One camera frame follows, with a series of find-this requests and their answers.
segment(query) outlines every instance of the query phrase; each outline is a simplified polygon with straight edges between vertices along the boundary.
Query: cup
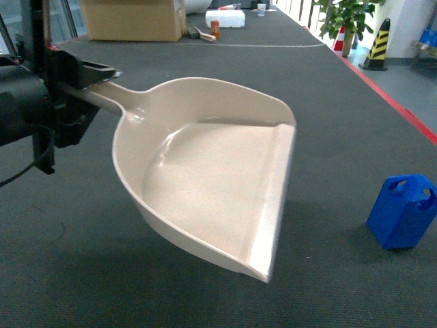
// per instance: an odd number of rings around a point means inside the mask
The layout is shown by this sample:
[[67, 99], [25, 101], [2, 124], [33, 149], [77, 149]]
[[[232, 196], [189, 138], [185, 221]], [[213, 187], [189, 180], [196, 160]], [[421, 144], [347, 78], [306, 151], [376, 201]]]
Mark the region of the cup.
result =
[[264, 17], [266, 15], [266, 4], [258, 3], [258, 17]]

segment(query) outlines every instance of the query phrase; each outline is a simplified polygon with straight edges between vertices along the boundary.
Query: plant pot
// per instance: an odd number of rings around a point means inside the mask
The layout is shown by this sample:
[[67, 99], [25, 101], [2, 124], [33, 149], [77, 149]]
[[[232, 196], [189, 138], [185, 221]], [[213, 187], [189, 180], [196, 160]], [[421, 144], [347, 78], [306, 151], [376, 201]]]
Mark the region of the plant pot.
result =
[[346, 32], [343, 41], [343, 57], [347, 57], [352, 48], [355, 33]]

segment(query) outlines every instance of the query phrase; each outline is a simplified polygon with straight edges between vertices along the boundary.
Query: yellow and black striped post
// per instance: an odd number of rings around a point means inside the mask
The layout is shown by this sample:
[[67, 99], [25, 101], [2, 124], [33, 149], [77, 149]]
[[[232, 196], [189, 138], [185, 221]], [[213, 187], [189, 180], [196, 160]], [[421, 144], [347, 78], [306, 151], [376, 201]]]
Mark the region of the yellow and black striped post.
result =
[[381, 28], [376, 36], [373, 46], [363, 65], [359, 65], [363, 70], [387, 70], [384, 66], [385, 52], [389, 43], [390, 19], [387, 18], [381, 24]]

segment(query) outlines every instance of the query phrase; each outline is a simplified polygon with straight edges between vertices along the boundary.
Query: wall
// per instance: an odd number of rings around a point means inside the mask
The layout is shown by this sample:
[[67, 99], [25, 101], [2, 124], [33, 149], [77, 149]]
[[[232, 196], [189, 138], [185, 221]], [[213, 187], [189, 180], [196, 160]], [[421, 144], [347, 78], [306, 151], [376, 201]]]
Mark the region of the wall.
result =
[[436, 0], [387, 0], [375, 13], [376, 36], [384, 19], [391, 20], [387, 58], [411, 58], [412, 41], [419, 41], [426, 28]]

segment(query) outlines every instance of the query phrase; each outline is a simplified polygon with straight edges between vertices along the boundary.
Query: traffic cone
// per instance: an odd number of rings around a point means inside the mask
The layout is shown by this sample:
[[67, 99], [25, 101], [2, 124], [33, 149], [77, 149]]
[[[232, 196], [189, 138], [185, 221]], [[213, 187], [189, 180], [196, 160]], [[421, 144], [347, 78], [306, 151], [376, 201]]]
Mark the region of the traffic cone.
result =
[[381, 24], [381, 28], [373, 41], [369, 54], [363, 65], [360, 66], [363, 70], [387, 70], [384, 66], [385, 52], [387, 50], [387, 43], [389, 43], [390, 19], [387, 18]]
[[333, 50], [336, 54], [343, 55], [343, 43], [344, 43], [344, 33], [346, 31], [345, 26], [341, 26], [341, 29], [337, 35], [337, 39], [334, 42]]

